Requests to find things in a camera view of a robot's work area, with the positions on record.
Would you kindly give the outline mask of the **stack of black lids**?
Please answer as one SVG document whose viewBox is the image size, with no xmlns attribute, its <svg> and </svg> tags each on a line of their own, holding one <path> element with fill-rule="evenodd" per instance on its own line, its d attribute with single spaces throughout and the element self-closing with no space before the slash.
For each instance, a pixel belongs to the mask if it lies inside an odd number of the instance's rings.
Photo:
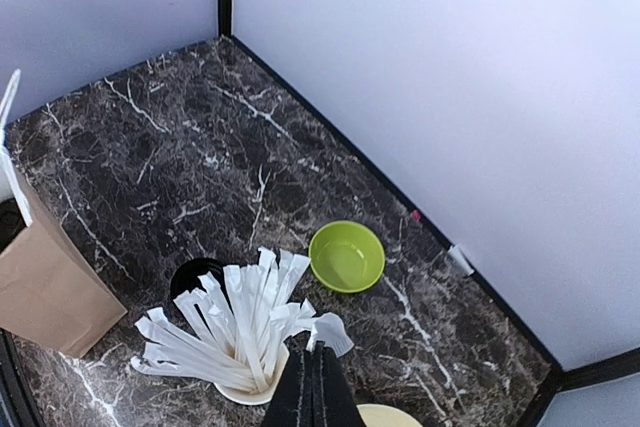
<svg viewBox="0 0 640 427">
<path fill-rule="evenodd" d="M 224 264 L 217 259 L 200 257 L 191 259 L 180 265 L 174 272 L 170 282 L 170 299 L 174 300 L 179 294 L 199 288 L 200 276 L 211 273 L 220 284 L 225 299 L 228 299 L 224 281 Z"/>
</svg>

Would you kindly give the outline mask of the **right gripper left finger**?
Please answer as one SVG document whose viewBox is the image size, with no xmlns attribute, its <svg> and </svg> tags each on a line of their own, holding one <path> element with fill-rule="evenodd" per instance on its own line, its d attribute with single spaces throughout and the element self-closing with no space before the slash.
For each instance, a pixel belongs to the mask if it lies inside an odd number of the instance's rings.
<svg viewBox="0 0 640 427">
<path fill-rule="evenodd" d="M 311 427 L 312 355 L 294 349 L 286 362 L 261 427 Z"/>
</svg>

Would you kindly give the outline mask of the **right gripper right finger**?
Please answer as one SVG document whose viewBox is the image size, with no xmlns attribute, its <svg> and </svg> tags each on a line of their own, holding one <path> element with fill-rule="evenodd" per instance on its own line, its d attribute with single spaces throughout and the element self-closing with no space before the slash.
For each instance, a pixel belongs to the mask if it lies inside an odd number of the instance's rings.
<svg viewBox="0 0 640 427">
<path fill-rule="evenodd" d="M 312 353 L 312 419 L 315 427 L 364 427 L 340 362 L 317 342 Z"/>
</svg>

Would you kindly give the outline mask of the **single white straw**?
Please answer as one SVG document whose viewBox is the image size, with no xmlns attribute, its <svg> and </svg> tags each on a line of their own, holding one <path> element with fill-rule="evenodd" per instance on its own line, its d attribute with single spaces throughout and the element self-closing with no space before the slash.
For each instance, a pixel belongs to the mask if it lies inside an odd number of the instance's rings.
<svg viewBox="0 0 640 427">
<path fill-rule="evenodd" d="M 342 319 L 334 313 L 325 313 L 311 320 L 306 350 L 313 352 L 318 342 L 331 348 L 337 357 L 342 357 L 354 347 L 354 342 L 347 335 Z"/>
</svg>

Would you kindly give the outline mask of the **brown paper bag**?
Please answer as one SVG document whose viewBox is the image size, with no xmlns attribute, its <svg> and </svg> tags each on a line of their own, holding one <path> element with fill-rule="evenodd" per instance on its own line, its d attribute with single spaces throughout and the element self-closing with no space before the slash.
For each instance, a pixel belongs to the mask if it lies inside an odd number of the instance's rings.
<svg viewBox="0 0 640 427">
<path fill-rule="evenodd" d="M 127 313 L 1 144 L 1 328 L 84 357 Z"/>
</svg>

